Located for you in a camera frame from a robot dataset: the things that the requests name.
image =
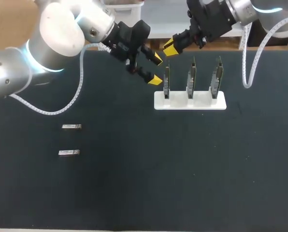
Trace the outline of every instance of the white cable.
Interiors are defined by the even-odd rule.
[[[244,40],[245,41],[245,44],[244,44],[244,50],[243,50],[243,61],[242,61],[242,64],[243,64],[243,85],[245,88],[250,88],[252,86],[252,83],[253,83],[253,80],[254,80],[254,76],[255,76],[255,73],[256,73],[256,69],[257,69],[257,65],[258,65],[258,62],[259,62],[259,59],[261,57],[261,54],[265,48],[265,45],[268,43],[269,39],[281,28],[283,27],[284,25],[288,24],[288,18],[280,21],[279,23],[277,23],[270,31],[269,33],[265,36],[265,38],[263,39],[262,43],[260,44],[259,46],[259,49],[257,50],[257,53],[256,53],[256,56],[255,56],[255,59],[254,59],[254,62],[252,64],[252,67],[251,67],[251,71],[250,71],[250,75],[249,75],[249,80],[248,80],[248,83],[246,81],[246,51],[247,51],[247,36],[246,36],[246,33],[247,33],[247,29],[246,27],[244,27]]]
[[[12,95],[10,95],[10,97],[20,101],[25,106],[29,107],[30,109],[32,109],[35,112],[38,112],[38,113],[40,113],[42,115],[54,116],[54,115],[59,115],[59,114],[65,112],[66,110],[68,110],[74,104],[74,102],[76,101],[76,99],[78,98],[78,96],[79,96],[79,94],[81,92],[81,89],[82,89],[82,86],[83,86],[83,79],[84,79],[84,65],[83,65],[84,53],[90,47],[99,47],[99,44],[97,44],[97,43],[88,44],[81,51],[81,55],[80,55],[80,82],[78,84],[76,93],[75,93],[74,97],[72,98],[72,100],[65,107],[63,107],[61,110],[54,111],[54,112],[48,112],[48,111],[40,110],[39,108],[33,106],[32,104],[30,104],[26,100],[22,99],[21,97],[17,96],[16,94],[12,94]]]

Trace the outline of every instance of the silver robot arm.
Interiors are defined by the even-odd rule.
[[[114,15],[98,0],[34,0],[40,10],[39,22],[31,38],[20,48],[0,51],[0,98],[14,96],[31,85],[51,82],[82,51],[85,40],[102,42],[108,52],[126,64],[148,84],[162,81],[137,66],[141,51],[156,65],[160,57],[145,42],[150,27],[142,20],[129,28],[116,24]]]
[[[240,23],[246,26],[259,19],[269,32],[277,23],[288,18],[288,0],[187,0],[190,28],[176,34],[164,46],[167,56],[177,55],[195,43],[203,48],[232,30]],[[282,26],[274,37],[288,37],[288,23]]]
[[[103,41],[114,26],[114,16],[97,0],[35,0],[39,22],[20,48],[0,51],[0,98],[31,85],[46,84],[84,47]]]

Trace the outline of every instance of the wooden surface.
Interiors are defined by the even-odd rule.
[[[0,0],[0,49],[27,41],[38,16],[32,0]]]
[[[168,40],[160,39],[160,40],[150,40],[149,45],[151,48],[155,50],[162,50],[164,44]],[[239,37],[221,37],[212,43],[208,43],[205,45],[203,49],[199,49],[196,44],[192,44],[184,51],[238,51],[240,44]],[[249,47],[248,50],[255,51],[257,47]],[[288,51],[287,46],[270,46],[265,48],[266,51]]]

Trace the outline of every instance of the white shelf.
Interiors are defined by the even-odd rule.
[[[142,7],[141,19],[150,27],[149,39],[168,39],[177,33],[189,29],[186,0],[146,0]],[[239,24],[223,37],[242,37]]]

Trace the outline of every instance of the metal part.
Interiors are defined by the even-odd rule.
[[[234,19],[246,26],[257,19],[256,11],[250,0],[225,0]]]
[[[80,130],[80,129],[82,129],[82,124],[66,124],[66,125],[62,125],[61,128]]]
[[[191,65],[190,71],[188,72],[188,80],[187,80],[187,94],[189,99],[193,99],[194,87],[196,85],[196,74],[197,74],[196,60],[195,58],[193,58],[193,63]]]
[[[170,65],[165,67],[163,76],[163,93],[165,99],[170,99]]]
[[[211,81],[211,93],[212,93],[213,99],[217,99],[218,92],[220,89],[221,80],[222,80],[222,76],[223,76],[223,70],[224,69],[223,69],[221,57],[219,57],[217,67],[216,67],[215,71],[213,72],[213,77],[212,77],[212,81]]]
[[[115,16],[98,0],[82,5],[77,21],[86,40],[91,43],[103,41],[114,27]]]
[[[59,156],[78,156],[80,155],[80,150],[63,150],[59,151]]]
[[[29,66],[20,50],[0,51],[0,98],[20,91],[29,81]]]

